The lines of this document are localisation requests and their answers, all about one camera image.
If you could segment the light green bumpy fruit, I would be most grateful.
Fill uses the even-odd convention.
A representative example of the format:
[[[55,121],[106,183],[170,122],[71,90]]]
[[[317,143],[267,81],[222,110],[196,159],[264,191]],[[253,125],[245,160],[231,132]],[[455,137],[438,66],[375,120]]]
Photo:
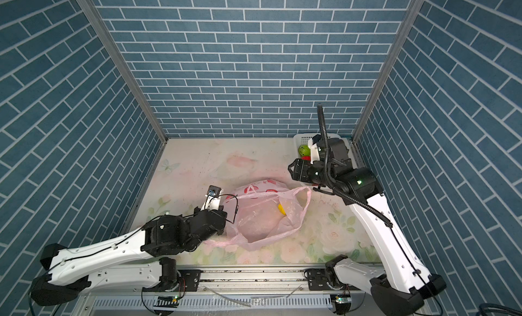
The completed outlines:
[[[308,145],[300,145],[298,147],[298,153],[300,157],[309,157],[311,156],[311,149]]]

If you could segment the white perforated plastic basket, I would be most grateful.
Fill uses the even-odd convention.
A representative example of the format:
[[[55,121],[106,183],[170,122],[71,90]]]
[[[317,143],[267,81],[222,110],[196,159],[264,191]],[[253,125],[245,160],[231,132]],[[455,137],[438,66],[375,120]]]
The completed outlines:
[[[293,137],[293,139],[294,139],[294,144],[296,146],[296,149],[298,150],[301,145],[306,145],[307,146],[309,140],[312,137],[314,137],[314,136],[316,136],[316,133],[299,133],[299,134],[295,135]],[[353,155],[353,152],[352,152],[352,143],[348,139],[343,138],[340,135],[335,134],[335,133],[329,133],[328,137],[329,138],[339,138],[339,139],[341,139],[343,141],[343,143],[348,148],[348,157],[352,161],[352,166],[353,166],[354,169],[356,169],[358,167],[358,165],[357,165],[357,161],[355,159],[355,156]]]

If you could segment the pink plastic bag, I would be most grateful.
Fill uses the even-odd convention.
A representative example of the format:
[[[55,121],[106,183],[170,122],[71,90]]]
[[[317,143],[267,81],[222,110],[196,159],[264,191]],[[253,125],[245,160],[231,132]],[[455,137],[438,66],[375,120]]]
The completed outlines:
[[[290,189],[272,179],[241,186],[225,194],[222,202],[228,219],[226,239],[210,239],[204,244],[217,248],[237,245],[252,252],[281,241],[299,232],[311,195],[308,186]],[[278,204],[282,204],[286,215],[279,212]]]

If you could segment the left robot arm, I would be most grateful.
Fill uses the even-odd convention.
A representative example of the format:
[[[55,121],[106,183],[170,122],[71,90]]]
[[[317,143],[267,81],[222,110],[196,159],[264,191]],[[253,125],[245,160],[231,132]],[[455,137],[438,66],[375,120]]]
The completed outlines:
[[[173,256],[222,234],[226,218],[221,208],[196,209],[188,217],[160,215],[132,233],[80,248],[47,245],[40,258],[45,272],[33,280],[29,296],[39,306],[54,306],[102,287],[178,290],[182,277]]]

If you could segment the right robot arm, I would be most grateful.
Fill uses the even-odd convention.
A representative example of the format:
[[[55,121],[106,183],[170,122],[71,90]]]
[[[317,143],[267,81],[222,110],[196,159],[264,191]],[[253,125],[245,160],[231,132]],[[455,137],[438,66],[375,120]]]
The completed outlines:
[[[425,301],[436,298],[447,284],[417,257],[397,226],[383,187],[365,167],[354,168],[340,138],[314,135],[308,156],[288,167],[293,180],[310,184],[315,192],[338,196],[363,225],[382,265],[368,267],[339,255],[325,264],[327,284],[334,290],[354,286],[371,295],[385,315],[420,315]]]

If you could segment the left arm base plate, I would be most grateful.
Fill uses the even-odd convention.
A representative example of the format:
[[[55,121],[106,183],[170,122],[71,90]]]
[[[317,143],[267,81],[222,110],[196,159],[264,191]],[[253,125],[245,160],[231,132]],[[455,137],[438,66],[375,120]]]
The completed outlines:
[[[180,270],[176,271],[174,282],[161,280],[155,286],[144,288],[144,292],[195,292],[198,289],[201,278],[200,270]]]

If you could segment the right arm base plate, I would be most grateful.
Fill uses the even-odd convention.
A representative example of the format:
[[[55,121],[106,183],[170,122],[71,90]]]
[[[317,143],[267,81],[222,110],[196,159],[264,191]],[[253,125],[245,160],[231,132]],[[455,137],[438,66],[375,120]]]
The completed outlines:
[[[359,290],[355,286],[341,283],[331,268],[308,268],[304,271],[304,277],[310,291]]]

